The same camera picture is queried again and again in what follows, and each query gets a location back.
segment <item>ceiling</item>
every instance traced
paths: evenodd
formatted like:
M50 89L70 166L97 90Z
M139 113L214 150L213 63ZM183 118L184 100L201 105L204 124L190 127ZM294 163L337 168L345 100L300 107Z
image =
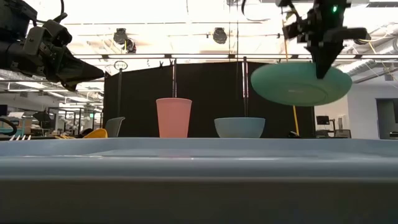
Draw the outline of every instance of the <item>ceiling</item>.
M60 13L60 1L25 0L38 12L40 20L52 19ZM282 16L271 0L260 3L248 0L244 16L240 5L229 7L227 0L64 0L68 17L62 21L71 35L68 48L81 54L124 54L122 47L113 42L117 28L126 28L129 38L137 46L137 54L284 54ZM394 7L368 7L374 1L354 0L345 13L345 26L367 28L377 48L398 34L397 10ZM312 3L295 4L305 15ZM287 23L294 21L291 17ZM224 28L228 35L225 44L217 44L213 38L216 27ZM369 53L368 44L345 42L343 54ZM303 44L288 42L289 54L308 54ZM128 70L158 67L159 61L168 65L169 60L126 60ZM85 59L109 73L116 73L113 65L117 59ZM208 62L209 59L185 59L178 63ZM80 89L103 90L103 83L82 83Z

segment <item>bowl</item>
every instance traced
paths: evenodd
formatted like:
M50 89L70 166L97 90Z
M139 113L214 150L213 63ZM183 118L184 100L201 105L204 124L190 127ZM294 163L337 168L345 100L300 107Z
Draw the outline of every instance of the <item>bowl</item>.
M264 118L217 118L214 120L220 138L259 138Z

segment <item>black backdrop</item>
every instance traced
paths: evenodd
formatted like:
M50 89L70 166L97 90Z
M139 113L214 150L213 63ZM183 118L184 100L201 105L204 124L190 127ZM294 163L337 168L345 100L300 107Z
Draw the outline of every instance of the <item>black backdrop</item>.
M263 63L248 63L248 73ZM215 118L244 116L242 66L230 63L177 65L177 97L192 100L189 137L216 138ZM104 123L117 113L118 75L105 80ZM123 73L119 136L159 137L156 99L172 96L172 67ZM261 98L249 85L249 116L266 119L262 138L295 131L293 109ZM315 136L313 107L297 107L300 135Z

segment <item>pink cup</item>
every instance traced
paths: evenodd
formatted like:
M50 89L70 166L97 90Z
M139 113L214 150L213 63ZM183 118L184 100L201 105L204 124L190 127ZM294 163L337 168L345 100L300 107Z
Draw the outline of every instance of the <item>pink cup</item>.
M162 98L156 100L157 120L161 138L188 137L192 100Z

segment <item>chair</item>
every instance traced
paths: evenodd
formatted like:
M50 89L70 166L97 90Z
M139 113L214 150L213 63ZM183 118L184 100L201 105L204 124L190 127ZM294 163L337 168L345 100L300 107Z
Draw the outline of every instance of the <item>chair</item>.
M105 130L108 132L109 138L116 138L119 136L120 126L122 126L122 121L126 119L125 117L112 118L109 119L105 124Z
M335 131L336 138L351 138L351 130L350 129L337 129Z

